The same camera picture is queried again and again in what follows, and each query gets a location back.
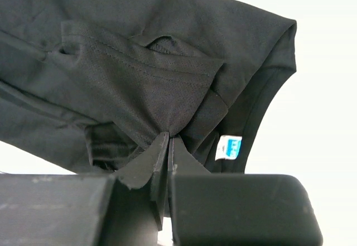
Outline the black t shirt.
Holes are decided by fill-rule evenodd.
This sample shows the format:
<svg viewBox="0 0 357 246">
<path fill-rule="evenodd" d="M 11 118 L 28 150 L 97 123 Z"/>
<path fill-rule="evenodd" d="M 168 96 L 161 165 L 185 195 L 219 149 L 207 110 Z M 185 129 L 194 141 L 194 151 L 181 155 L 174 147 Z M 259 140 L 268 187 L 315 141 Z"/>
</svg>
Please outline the black t shirt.
<svg viewBox="0 0 357 246">
<path fill-rule="evenodd" d="M 296 30 L 235 0 L 1 0 L 1 141 L 105 172 L 167 132 L 243 172 Z"/>
</svg>

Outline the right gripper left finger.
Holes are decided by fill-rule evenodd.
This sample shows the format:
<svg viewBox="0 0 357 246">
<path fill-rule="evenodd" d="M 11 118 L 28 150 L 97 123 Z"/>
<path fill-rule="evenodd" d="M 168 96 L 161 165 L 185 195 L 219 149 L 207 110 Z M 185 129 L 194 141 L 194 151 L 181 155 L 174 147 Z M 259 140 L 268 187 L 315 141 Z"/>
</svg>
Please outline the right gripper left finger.
<svg viewBox="0 0 357 246">
<path fill-rule="evenodd" d="M 112 174 L 1 176 L 1 244 L 156 245 L 169 139 Z"/>
</svg>

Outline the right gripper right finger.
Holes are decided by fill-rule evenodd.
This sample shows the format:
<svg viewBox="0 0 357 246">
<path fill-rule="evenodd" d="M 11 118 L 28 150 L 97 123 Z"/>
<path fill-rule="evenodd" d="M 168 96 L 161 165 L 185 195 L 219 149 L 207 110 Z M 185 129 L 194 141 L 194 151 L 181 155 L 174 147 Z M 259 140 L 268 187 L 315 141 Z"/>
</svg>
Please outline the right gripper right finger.
<svg viewBox="0 0 357 246">
<path fill-rule="evenodd" d="M 176 245 L 322 245 L 306 189 L 290 175 L 211 173 L 170 140 L 169 201 Z"/>
</svg>

